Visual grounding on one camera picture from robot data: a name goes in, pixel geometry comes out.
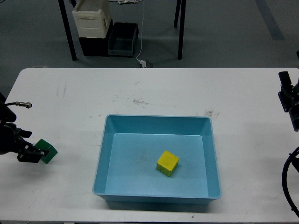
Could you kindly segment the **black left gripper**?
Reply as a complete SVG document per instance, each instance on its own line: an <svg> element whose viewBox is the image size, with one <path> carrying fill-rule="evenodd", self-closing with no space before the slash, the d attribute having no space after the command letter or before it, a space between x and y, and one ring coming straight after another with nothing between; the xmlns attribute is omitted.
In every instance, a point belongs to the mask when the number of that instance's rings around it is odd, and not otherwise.
<svg viewBox="0 0 299 224"><path fill-rule="evenodd" d="M29 138L31 131L22 130L16 125L3 125L0 127L0 154L14 152L18 154L19 162L38 163L43 152L31 145L26 145L22 150L19 149L18 140L20 138Z"/></svg>

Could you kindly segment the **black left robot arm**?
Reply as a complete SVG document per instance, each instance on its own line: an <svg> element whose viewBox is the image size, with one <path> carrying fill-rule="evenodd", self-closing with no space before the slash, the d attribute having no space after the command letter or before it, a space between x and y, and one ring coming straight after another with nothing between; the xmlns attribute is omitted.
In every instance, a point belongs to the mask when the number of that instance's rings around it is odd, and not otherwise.
<svg viewBox="0 0 299 224"><path fill-rule="evenodd" d="M26 141L32 135L31 131L23 130L14 123L16 114L9 109L9 106L20 106L27 109L32 107L30 102L15 101L6 102L6 98L0 95L0 154L16 153L19 162L38 163L43 161L49 163L53 158L50 148L40 148Z"/></svg>

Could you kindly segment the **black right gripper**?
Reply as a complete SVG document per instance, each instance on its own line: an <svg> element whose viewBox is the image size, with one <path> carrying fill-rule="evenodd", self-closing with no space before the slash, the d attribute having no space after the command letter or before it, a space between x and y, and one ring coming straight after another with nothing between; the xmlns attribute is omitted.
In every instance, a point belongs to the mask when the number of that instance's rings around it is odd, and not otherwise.
<svg viewBox="0 0 299 224"><path fill-rule="evenodd" d="M288 71L278 73L281 91L278 93L284 112L289 113L295 132L299 131L299 84L292 85Z"/></svg>

